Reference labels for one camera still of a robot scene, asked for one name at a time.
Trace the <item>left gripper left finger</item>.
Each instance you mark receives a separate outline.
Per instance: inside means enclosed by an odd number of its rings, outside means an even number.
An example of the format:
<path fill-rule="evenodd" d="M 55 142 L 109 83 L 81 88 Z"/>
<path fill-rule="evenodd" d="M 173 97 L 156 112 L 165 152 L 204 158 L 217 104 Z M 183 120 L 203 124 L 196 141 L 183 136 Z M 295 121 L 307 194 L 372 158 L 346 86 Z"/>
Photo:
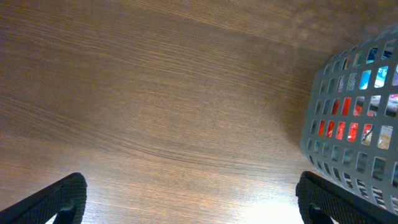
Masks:
<path fill-rule="evenodd" d="M 80 224 L 86 205 L 87 183 L 75 172 L 1 211 L 1 223 Z"/>

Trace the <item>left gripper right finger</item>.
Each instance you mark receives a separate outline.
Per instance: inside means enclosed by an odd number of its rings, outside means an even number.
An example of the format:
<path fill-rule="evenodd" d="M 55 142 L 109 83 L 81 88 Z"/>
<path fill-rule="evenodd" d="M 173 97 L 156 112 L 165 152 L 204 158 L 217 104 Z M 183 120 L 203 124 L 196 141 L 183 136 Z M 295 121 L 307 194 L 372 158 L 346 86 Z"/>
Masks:
<path fill-rule="evenodd" d="M 295 189 L 302 220 L 316 223 L 397 223 L 397 215 L 342 189 L 316 174 L 302 172 Z"/>

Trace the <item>grey plastic shopping basket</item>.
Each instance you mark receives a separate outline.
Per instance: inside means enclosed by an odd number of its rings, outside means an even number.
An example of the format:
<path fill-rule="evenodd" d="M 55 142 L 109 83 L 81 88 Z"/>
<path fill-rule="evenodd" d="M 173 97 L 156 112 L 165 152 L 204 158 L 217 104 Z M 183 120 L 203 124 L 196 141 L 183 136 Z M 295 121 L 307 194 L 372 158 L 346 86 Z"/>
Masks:
<path fill-rule="evenodd" d="M 300 150 L 336 185 L 397 213 L 397 29 L 315 75 Z"/>

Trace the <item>red brown pasta packet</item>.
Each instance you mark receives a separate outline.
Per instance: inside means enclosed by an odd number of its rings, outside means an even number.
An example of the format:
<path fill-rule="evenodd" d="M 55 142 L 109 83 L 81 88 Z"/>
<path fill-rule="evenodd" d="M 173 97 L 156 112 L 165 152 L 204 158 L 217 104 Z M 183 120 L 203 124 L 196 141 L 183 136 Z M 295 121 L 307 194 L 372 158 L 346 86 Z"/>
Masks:
<path fill-rule="evenodd" d="M 310 133 L 328 139 L 370 146 L 376 140 L 377 148 L 388 150 L 392 135 L 397 130 L 397 94 L 387 97 L 387 104 L 379 108 L 381 95 L 357 96 L 318 100 Z"/>

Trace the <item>multicolour tissue pack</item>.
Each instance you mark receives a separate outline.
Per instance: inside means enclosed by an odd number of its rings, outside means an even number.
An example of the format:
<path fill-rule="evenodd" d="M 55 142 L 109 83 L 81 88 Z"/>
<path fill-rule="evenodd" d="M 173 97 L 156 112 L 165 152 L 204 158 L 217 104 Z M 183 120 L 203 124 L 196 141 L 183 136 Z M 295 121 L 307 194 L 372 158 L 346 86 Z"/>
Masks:
<path fill-rule="evenodd" d="M 333 64 L 341 114 L 397 118 L 397 47 L 386 44 L 359 50 Z"/>

